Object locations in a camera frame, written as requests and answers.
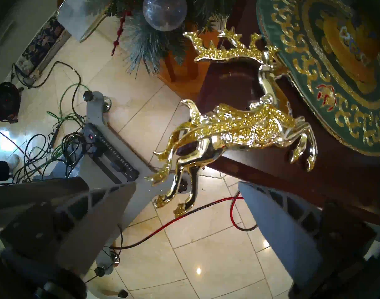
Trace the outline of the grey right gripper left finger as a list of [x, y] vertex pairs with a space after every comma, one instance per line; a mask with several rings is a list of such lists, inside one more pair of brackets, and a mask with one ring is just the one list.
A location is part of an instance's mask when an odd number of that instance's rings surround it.
[[135, 191], [135, 182], [90, 189], [80, 177], [0, 185], [4, 254], [84, 274]]

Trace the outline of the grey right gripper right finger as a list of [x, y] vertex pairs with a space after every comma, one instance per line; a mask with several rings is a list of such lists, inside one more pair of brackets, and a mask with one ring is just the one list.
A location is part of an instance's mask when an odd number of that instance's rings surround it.
[[376, 232], [344, 207], [322, 209], [301, 197], [248, 182], [239, 192], [291, 276], [292, 291], [331, 291], [357, 274]]

